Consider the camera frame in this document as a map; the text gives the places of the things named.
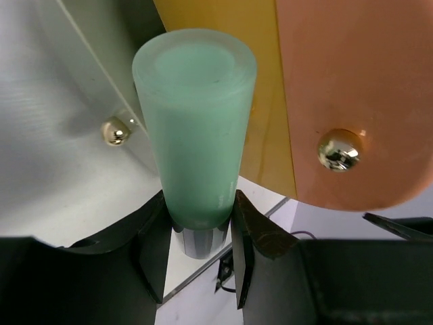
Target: pink panel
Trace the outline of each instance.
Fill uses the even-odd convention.
[[[365,211],[433,180],[433,0],[277,0],[300,201]],[[358,134],[360,163],[317,159],[332,129]]]

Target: shiny knob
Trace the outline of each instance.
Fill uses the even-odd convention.
[[[131,130],[117,117],[112,116],[101,126],[104,141],[110,146],[123,145],[131,135]]]
[[[361,158],[362,143],[359,137],[347,130],[332,130],[319,142],[319,161],[335,172],[348,171]]]

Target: translucent green container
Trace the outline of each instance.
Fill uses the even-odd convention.
[[[133,76],[171,217],[191,230],[220,226],[235,198],[254,55],[222,32],[176,30],[141,47]]]

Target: silver cap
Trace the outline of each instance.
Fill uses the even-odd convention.
[[[230,218],[227,218],[219,227],[211,230],[191,230],[176,224],[173,229],[180,244],[181,250],[193,259],[207,259],[211,254],[224,247]]]

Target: salmon colored drawer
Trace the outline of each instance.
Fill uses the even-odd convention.
[[[254,52],[242,176],[349,211],[396,205],[432,181],[433,0],[155,2],[167,30],[221,30]],[[363,147],[343,173],[317,158],[335,129]]]

